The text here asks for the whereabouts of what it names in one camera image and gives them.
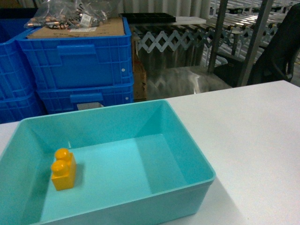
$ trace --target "white table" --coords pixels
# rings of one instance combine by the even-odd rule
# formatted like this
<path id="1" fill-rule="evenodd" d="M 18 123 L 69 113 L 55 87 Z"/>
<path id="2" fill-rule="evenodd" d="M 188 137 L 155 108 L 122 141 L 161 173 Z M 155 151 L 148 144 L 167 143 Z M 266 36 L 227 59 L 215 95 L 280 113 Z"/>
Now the white table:
<path id="1" fill-rule="evenodd" d="M 168 101 L 217 178 L 197 214 L 166 225 L 300 224 L 300 88 L 280 81 Z M 16 126 L 0 125 L 0 153 Z"/>

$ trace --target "stacked blue crates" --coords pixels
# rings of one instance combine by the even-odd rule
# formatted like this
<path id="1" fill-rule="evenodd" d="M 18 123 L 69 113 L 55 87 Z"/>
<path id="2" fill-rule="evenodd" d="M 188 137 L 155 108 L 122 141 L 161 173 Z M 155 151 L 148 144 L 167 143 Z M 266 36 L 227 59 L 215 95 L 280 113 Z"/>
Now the stacked blue crates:
<path id="1" fill-rule="evenodd" d="M 0 123 L 44 115 L 34 76 L 16 39 L 28 19 L 0 20 Z"/>
<path id="2" fill-rule="evenodd" d="M 49 114 L 133 102 L 131 32 L 123 25 L 123 36 L 18 39 Z"/>

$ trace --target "yellow toy block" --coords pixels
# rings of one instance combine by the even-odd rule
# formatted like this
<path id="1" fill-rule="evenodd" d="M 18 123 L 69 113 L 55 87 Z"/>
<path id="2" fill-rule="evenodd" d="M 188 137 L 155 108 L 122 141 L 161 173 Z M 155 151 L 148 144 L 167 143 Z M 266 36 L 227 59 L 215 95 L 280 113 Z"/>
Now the yellow toy block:
<path id="1" fill-rule="evenodd" d="M 74 187 L 76 178 L 76 161 L 68 149 L 58 149 L 55 153 L 56 162 L 51 166 L 51 180 L 57 191 Z"/>

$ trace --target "metal pole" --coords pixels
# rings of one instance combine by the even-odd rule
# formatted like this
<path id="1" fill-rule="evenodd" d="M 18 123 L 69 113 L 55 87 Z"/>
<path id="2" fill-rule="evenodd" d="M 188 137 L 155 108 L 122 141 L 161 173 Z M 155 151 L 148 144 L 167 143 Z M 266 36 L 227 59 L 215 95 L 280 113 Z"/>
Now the metal pole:
<path id="1" fill-rule="evenodd" d="M 223 22 L 225 19 L 226 7 L 228 0 L 221 0 L 219 12 L 217 14 L 217 23 L 215 28 L 214 38 L 212 40 L 212 47 L 210 53 L 210 63 L 208 65 L 208 72 L 213 73 L 216 64 L 217 52 L 219 49 L 219 42 L 222 35 Z"/>
<path id="2" fill-rule="evenodd" d="M 259 10 L 258 18 L 256 21 L 256 25 L 253 30 L 253 34 L 251 37 L 251 41 L 249 44 L 249 48 L 246 54 L 246 59 L 244 62 L 244 65 L 242 67 L 242 71 L 239 77 L 238 81 L 238 87 L 240 86 L 246 86 L 251 69 L 254 63 L 255 56 L 257 54 L 257 50 L 259 47 L 259 44 L 261 42 L 261 39 L 263 37 L 263 32 L 265 30 L 265 26 L 269 17 L 269 13 L 272 9 L 272 4 L 274 0 L 263 0 L 261 8 Z"/>

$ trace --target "crate handle slot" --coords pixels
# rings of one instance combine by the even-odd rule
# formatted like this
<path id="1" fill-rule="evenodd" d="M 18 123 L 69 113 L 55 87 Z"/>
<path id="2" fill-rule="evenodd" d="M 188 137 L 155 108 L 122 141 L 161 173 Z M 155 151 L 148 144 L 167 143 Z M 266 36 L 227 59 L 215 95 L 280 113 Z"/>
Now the crate handle slot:
<path id="1" fill-rule="evenodd" d="M 92 55 L 96 54 L 94 45 L 59 45 L 57 46 L 59 55 Z"/>
<path id="2" fill-rule="evenodd" d="M 96 94 L 81 94 L 81 95 L 70 95 L 71 103 L 90 103 L 103 101 L 102 93 Z"/>

